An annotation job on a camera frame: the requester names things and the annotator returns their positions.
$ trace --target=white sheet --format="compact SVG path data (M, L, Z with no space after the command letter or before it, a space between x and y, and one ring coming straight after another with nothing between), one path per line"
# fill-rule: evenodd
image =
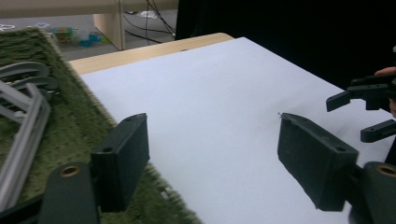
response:
M245 38L82 78L117 121L148 114L151 162L204 223L348 223L349 205L316 210L278 160L281 113L340 137L359 165L383 161L393 140L360 141L388 112L361 100L326 112L340 89Z

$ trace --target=hand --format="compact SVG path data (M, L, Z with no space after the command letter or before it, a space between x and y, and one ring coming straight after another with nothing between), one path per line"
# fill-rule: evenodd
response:
M381 76L381 75L390 75L390 74L396 74L396 67L387 67L381 70L378 70L375 72L376 76ZM390 113L394 118L396 118L396 100L395 99L389 99L389 109Z

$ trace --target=wire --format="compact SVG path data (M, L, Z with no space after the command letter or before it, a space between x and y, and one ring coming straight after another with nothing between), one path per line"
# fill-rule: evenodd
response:
M163 25L164 25L164 27L166 28L167 32L166 32L166 31L160 31L160 30L151 30L151 29L148 29L148 24L149 24L149 16L148 16L148 15L146 15L146 27L145 27L145 28L142 28L142 27L133 25L133 24L125 17L125 14L124 14L124 15L123 15L124 19L125 19L129 24L131 24L133 27L138 28L138 29L140 29L140 30L144 30L145 33L146 33L146 37L143 37L142 35L133 34L133 33L129 32L129 31L127 31L127 30L125 30L125 32L128 33L129 35L133 35L133 36L136 36L136 37L139 37L139 38L144 38L144 39L146 39L147 42L148 42L148 45L150 45L150 42L149 42L149 41L155 42L155 43L158 43L158 44L161 44L161 43L162 43L162 42L160 42L160 41L157 41L157 40L154 40L154 39L149 38L148 31L152 31L152 32L161 32L161 33L169 34L169 35L172 35L173 38L175 38L174 33L176 32L176 29L173 28L172 26L170 26L170 25L166 22L166 20L163 18L163 16L162 16L161 13L160 13L160 10L157 8L157 5L155 4L155 1L152 0L152 2L153 2L154 5L152 5L152 4L149 2L149 0L146 0L146 2L148 3L148 4L147 4L147 13L149 13L149 8L151 7L151 8L153 9L155 15L156 15L158 18L160 18L160 20L163 22Z
M147 40L152 41L152 42L155 42L155 43L157 43L157 44L161 44L161 43L162 43L162 42L160 42L160 41L158 41L158 40L155 40L155 39L150 39L150 38L144 37L144 36L142 36L142 35L133 34L133 33L129 32L129 31L127 31L127 30L125 30L125 32L128 33L129 35L133 35L133 36L136 36L136 37L139 37L139 38L147 39Z
M140 30L146 30L146 28L142 28L142 27L133 25L133 24L125 17L125 15L124 15L123 17L124 17L124 19L125 19L130 25L132 25L133 27L135 27L135 28L137 28L137 29L140 29ZM148 30L148 31L152 31L152 32L165 33L165 34L169 34L169 35L172 34L172 33L169 33L169 32L167 32L167 31L161 31L161 30L150 30L150 29L147 29L147 30Z
M163 19L163 16L160 13L160 10L157 8L157 4L155 4L154 0L151 0L152 3L154 5L152 5L149 0L146 0L146 2L148 3L148 5L153 9L154 13L160 18L160 20L163 22L163 25L165 26L165 28L170 32L170 33L175 33L176 29L173 28L172 26L170 26L166 20Z

